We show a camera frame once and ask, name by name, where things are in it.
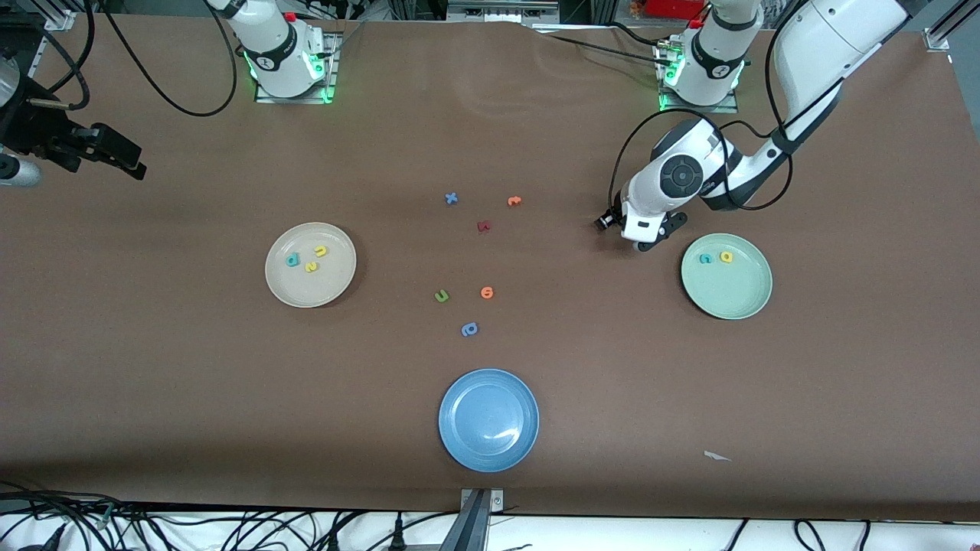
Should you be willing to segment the pale green plate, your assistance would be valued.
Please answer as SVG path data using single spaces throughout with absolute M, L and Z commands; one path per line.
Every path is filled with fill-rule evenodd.
M 731 264 L 720 261 L 722 251 L 732 252 Z M 710 254 L 714 261 L 701 265 L 700 254 Z M 681 259 L 680 276 L 690 300 L 721 320 L 752 317 L 773 295 L 773 270 L 766 256 L 752 242 L 730 233 L 712 233 L 693 241 Z

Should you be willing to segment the beige brown plate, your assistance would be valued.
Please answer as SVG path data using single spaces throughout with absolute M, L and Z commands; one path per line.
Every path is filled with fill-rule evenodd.
M 280 302 L 314 309 L 343 296 L 357 266 L 356 246 L 346 231 L 330 223 L 302 223 L 267 251 L 265 279 Z

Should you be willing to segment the brown table cover sheet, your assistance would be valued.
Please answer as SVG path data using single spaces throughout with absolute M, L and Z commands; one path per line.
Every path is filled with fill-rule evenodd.
M 199 119 L 97 24 L 74 118 L 148 170 L 44 163 L 0 189 L 0 478 L 176 503 L 450 510 L 496 486 L 521 514 L 980 520 L 980 142 L 917 35 L 846 80 L 780 202 L 692 201 L 637 253 L 593 227 L 657 108 L 637 60 L 507 22 L 367 22 L 333 104 L 241 83 Z M 358 266 L 299 309 L 265 261 L 311 222 L 346 231 Z M 684 251 L 712 233 L 769 261 L 752 317 L 684 292 Z M 493 474 L 437 422 L 484 367 L 540 411 L 531 453 Z

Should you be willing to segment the red box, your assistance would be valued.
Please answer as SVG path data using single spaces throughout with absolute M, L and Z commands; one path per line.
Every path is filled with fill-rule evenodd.
M 707 0 L 643 0 L 643 13 L 665 20 L 693 20 Z

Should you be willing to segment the blue plate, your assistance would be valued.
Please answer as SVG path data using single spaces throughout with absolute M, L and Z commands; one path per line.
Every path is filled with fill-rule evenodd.
M 475 473 L 518 466 L 531 453 L 540 411 L 527 384 L 507 370 L 484 367 L 463 374 L 439 405 L 439 436 L 448 454 Z

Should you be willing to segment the aluminium frame profile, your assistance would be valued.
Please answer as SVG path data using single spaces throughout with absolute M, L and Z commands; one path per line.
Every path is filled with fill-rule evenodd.
M 955 0 L 952 6 L 922 36 L 928 51 L 948 51 L 949 39 L 980 14 L 980 0 Z
M 43 18 L 46 31 L 71 29 L 79 13 L 84 13 L 81 0 L 18 0 L 22 9 Z

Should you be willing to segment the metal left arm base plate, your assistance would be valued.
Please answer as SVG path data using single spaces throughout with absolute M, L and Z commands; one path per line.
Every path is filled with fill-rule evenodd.
M 652 46 L 654 59 L 658 61 L 658 101 L 659 109 L 693 109 L 701 114 L 737 114 L 738 102 L 734 87 L 739 83 L 735 77 L 727 94 L 720 102 L 702 106 L 683 99 L 675 89 L 678 78 L 682 76 L 688 63 L 682 53 L 683 45 L 677 41 L 658 41 Z

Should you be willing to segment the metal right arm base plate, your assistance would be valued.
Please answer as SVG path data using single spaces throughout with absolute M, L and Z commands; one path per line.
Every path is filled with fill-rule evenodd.
M 342 34 L 309 27 L 291 54 L 279 63 L 247 55 L 258 103 L 326 105 L 337 84 Z

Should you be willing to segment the grey metal frame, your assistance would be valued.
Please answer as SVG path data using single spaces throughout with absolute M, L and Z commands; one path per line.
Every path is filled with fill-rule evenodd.
M 559 24 L 559 0 L 447 0 L 446 21 Z

